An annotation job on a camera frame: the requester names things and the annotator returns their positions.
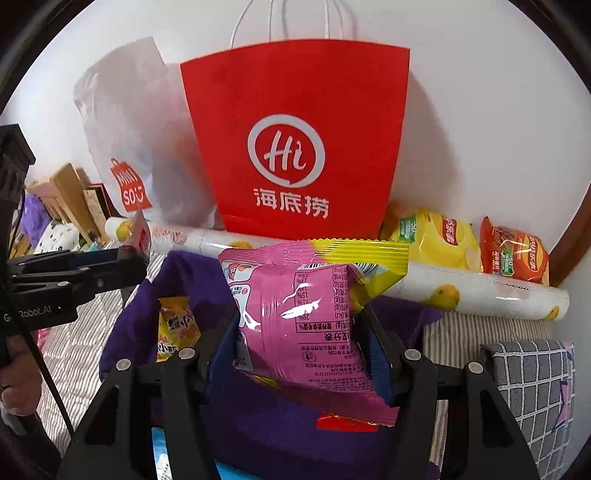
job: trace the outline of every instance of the lemon print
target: lemon print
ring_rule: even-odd
[[[117,239],[120,242],[125,242],[131,236],[131,220],[126,220],[117,227],[115,231]]]
[[[558,307],[558,305],[554,305],[552,307],[552,310],[550,310],[548,315],[546,315],[544,318],[542,318],[542,320],[556,320],[559,313],[560,313],[560,308]]]
[[[439,285],[423,305],[440,310],[455,310],[460,303],[460,292],[454,285]]]
[[[230,247],[232,248],[247,248],[247,249],[252,249],[252,245],[248,242],[244,242],[242,240],[236,241],[236,242],[230,242]]]

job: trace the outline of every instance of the yellow potato chip bag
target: yellow potato chip bag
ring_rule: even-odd
[[[408,243],[411,261],[482,272],[480,247],[469,223],[391,202],[380,238]]]
[[[163,362],[178,350],[195,345],[201,337],[201,330],[189,308],[188,297],[169,297],[158,301],[160,318],[156,361]]]

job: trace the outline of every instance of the yellow snack bag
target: yellow snack bag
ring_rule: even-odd
[[[169,297],[158,301],[160,318],[156,361],[163,362],[178,350],[193,346],[201,337],[201,330],[189,308],[188,297]]]
[[[469,223],[391,202],[380,238],[408,243],[411,261],[482,272],[480,247]]]
[[[384,240],[311,240],[316,255],[327,263],[353,264],[358,282],[349,287],[352,309],[363,306],[408,273],[409,245]]]

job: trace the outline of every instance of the orange chip bag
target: orange chip bag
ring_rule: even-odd
[[[519,230],[498,227],[484,217],[480,226],[484,273],[548,285],[548,252],[542,241]]]

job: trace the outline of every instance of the green label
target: green label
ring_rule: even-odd
[[[398,240],[408,244],[414,243],[414,234],[417,232],[417,217],[412,215],[410,217],[400,219],[400,233]]]
[[[503,250],[501,255],[501,275],[512,277],[513,273],[513,250]]]

